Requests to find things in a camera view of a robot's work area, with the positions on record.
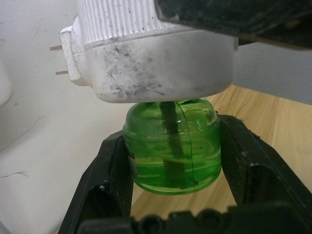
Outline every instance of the green liquid bottle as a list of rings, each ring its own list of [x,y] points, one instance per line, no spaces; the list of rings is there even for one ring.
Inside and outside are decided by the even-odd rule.
[[[207,100],[138,103],[123,134],[132,178],[147,191],[188,194],[220,174],[220,121]]]

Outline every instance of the ribbed white housing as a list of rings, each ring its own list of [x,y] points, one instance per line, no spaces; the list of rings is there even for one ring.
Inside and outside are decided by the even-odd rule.
[[[157,19],[153,0],[78,0],[84,44],[173,27]]]

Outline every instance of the wooden surface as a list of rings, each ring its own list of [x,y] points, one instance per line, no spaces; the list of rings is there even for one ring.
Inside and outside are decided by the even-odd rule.
[[[243,120],[273,146],[312,191],[312,106],[236,86],[208,100],[220,114]],[[167,218],[170,212],[183,210],[196,215],[204,208],[224,212],[235,201],[221,172],[211,186],[190,195],[155,195],[135,185],[132,204],[132,215],[139,219],[148,214]]]

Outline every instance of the black object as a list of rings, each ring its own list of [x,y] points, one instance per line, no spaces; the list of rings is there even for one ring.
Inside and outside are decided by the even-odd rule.
[[[130,218],[133,182],[122,132],[103,141],[82,175],[59,234],[312,233],[312,194],[278,153],[232,116],[221,119],[222,168],[237,207],[167,221]]]
[[[163,21],[312,49],[312,0],[155,0],[155,4]]]

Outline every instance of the metal prong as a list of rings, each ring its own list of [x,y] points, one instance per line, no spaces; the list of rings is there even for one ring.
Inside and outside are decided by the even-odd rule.
[[[50,47],[50,50],[62,50],[62,46],[61,45],[57,45],[57,46],[52,46]]]
[[[68,74],[68,71],[55,72],[55,74],[57,75]]]

